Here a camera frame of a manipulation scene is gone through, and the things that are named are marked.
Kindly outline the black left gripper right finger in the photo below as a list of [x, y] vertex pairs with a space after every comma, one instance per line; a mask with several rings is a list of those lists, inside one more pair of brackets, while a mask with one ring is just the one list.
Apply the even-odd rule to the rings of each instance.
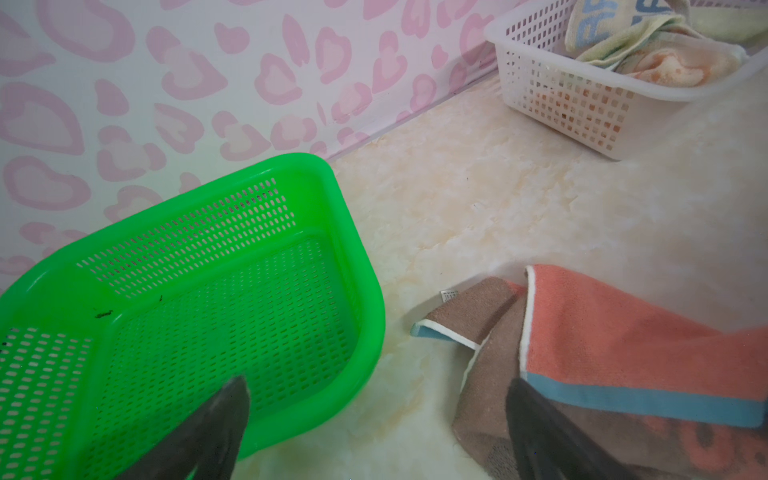
[[505, 412], [522, 479], [636, 479], [637, 474], [521, 378], [511, 381]]

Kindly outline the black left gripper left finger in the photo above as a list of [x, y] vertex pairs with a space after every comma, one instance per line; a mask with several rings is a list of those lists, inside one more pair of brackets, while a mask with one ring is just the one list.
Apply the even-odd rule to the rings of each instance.
[[118, 477], [230, 479], [249, 411], [246, 380], [235, 377]]

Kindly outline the cream orange patterned towel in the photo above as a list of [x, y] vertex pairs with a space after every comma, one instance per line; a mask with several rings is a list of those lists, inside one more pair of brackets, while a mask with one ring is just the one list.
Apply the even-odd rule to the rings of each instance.
[[724, 79], [748, 59], [738, 45], [662, 32], [625, 57], [614, 71], [665, 87], [692, 88]]

